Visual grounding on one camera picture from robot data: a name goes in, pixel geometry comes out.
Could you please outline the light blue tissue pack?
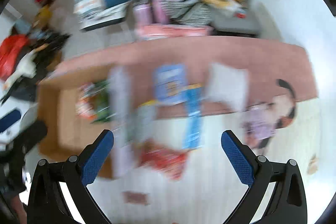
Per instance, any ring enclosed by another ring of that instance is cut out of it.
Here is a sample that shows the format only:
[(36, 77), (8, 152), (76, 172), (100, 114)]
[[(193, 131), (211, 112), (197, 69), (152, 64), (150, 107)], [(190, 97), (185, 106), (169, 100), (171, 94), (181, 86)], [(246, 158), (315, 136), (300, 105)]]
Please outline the light blue tissue pack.
[(166, 64), (153, 73), (154, 95), (159, 105), (173, 106), (186, 101), (187, 78), (183, 64)]

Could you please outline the black white patterned bag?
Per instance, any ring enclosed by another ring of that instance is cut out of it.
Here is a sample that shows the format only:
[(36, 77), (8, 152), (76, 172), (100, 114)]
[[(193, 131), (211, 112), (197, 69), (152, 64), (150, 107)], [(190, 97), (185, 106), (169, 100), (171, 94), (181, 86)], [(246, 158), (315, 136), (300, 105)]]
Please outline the black white patterned bag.
[(161, 0), (161, 8), (173, 24), (201, 27), (212, 20), (204, 0)]

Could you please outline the silver sponge yellow ends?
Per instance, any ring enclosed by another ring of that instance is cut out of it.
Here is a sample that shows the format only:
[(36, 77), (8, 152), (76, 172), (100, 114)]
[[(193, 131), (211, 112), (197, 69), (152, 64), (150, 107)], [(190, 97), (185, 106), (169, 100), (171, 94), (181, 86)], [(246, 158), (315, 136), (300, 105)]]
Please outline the silver sponge yellow ends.
[(147, 101), (136, 109), (134, 113), (134, 143), (140, 145), (152, 137), (154, 121), (157, 117), (157, 103)]

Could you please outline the white folding bed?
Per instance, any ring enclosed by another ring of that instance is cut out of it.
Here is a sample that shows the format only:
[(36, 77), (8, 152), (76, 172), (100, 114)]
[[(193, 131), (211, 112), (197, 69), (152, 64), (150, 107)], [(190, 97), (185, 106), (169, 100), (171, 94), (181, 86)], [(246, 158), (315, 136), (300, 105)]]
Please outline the white folding bed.
[(80, 30), (88, 32), (124, 22), (129, 5), (130, 1), (82, 18), (79, 23)]

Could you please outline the red plastic bag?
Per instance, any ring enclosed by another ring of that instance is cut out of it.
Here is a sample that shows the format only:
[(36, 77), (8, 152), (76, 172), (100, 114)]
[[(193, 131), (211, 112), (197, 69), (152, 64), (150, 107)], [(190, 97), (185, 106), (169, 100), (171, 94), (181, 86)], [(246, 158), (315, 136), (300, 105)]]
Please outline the red plastic bag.
[(27, 36), (18, 34), (8, 36), (0, 47), (0, 77), (7, 80), (15, 70), (15, 63), (24, 46), (29, 43)]

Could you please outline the brown cardboard box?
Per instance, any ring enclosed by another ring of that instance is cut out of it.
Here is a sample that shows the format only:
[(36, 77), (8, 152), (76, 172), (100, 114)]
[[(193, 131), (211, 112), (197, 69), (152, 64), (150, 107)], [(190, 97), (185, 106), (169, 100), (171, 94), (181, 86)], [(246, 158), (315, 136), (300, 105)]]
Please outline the brown cardboard box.
[(114, 64), (54, 71), (38, 85), (38, 119), (47, 126), (47, 136), (38, 145), (39, 152), (53, 161), (78, 155), (93, 143), (102, 130), (117, 128), (116, 122), (91, 123), (76, 114), (79, 88), (85, 83), (108, 78)]

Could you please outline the white product box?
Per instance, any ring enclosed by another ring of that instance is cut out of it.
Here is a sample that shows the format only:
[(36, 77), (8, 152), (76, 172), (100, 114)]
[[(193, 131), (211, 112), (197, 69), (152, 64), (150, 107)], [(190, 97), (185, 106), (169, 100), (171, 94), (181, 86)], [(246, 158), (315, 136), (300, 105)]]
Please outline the white product box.
[(133, 151), (133, 115), (131, 113), (131, 80), (123, 66), (110, 70), (108, 78), (109, 106), (112, 111), (114, 145), (113, 175), (125, 176), (135, 167)]

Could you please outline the red wet wipes pack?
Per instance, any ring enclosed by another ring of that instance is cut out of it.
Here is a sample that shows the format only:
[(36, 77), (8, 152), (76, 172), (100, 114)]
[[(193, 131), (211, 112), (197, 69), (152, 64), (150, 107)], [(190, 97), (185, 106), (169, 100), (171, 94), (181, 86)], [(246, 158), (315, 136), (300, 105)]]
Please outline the red wet wipes pack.
[(139, 165), (163, 172), (172, 180), (179, 180), (185, 170), (188, 155), (188, 151), (171, 149), (149, 139), (141, 147)]

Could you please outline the blue yellow snack packet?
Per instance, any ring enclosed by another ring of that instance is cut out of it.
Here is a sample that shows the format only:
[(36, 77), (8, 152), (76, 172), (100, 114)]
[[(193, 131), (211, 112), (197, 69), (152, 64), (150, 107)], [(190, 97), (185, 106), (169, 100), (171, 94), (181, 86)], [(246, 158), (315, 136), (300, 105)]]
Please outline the blue yellow snack packet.
[(202, 118), (202, 85), (192, 84), (185, 91), (187, 112), (187, 126), (183, 149), (192, 150), (200, 146), (201, 118)]

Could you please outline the orange panda snack bag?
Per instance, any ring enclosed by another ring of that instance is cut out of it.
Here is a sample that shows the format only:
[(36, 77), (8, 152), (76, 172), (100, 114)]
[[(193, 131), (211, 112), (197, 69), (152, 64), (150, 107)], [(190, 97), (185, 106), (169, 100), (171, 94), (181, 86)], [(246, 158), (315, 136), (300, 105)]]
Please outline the orange panda snack bag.
[(93, 121), (96, 118), (96, 112), (92, 102), (94, 87), (93, 83), (85, 83), (78, 88), (78, 96), (75, 104), (76, 114), (89, 121)]

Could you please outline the green snack bag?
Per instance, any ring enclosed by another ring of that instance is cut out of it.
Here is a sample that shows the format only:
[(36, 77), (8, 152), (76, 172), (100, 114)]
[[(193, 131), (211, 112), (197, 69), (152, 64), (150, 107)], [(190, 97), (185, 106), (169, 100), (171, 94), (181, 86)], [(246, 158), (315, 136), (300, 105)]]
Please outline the green snack bag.
[(109, 122), (113, 116), (112, 110), (109, 106), (109, 83), (103, 80), (94, 83), (92, 90), (92, 105), (94, 110), (94, 123)]

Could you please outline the pink suitcase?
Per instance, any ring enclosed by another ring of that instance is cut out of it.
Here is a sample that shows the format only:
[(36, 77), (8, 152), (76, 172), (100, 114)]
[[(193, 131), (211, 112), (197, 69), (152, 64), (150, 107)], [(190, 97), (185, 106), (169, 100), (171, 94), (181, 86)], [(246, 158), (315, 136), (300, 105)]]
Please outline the pink suitcase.
[(133, 0), (135, 29), (152, 24), (168, 24), (169, 17), (162, 8), (163, 0)]

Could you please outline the white goose plush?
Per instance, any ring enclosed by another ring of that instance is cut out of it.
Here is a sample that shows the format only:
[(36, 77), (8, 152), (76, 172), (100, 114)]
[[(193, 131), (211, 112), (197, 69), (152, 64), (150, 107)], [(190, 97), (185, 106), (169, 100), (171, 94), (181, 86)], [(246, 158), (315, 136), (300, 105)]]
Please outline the white goose plush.
[(34, 58), (39, 51), (44, 50), (47, 46), (48, 44), (45, 43), (40, 47), (33, 49), (31, 52), (27, 53), (22, 57), (13, 74), (3, 84), (4, 92), (9, 91), (9, 88), (11, 88), (15, 81), (18, 80), (20, 77), (23, 76), (32, 79), (36, 75), (37, 69), (36, 64), (34, 63)]

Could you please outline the white soft pillow bag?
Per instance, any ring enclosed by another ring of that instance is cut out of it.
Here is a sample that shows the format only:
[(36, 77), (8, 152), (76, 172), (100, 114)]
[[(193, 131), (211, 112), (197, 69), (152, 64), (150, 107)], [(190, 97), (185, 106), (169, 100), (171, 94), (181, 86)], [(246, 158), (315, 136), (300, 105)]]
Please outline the white soft pillow bag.
[(225, 103), (234, 112), (243, 112), (248, 102), (249, 73), (220, 63), (212, 63), (205, 98)]

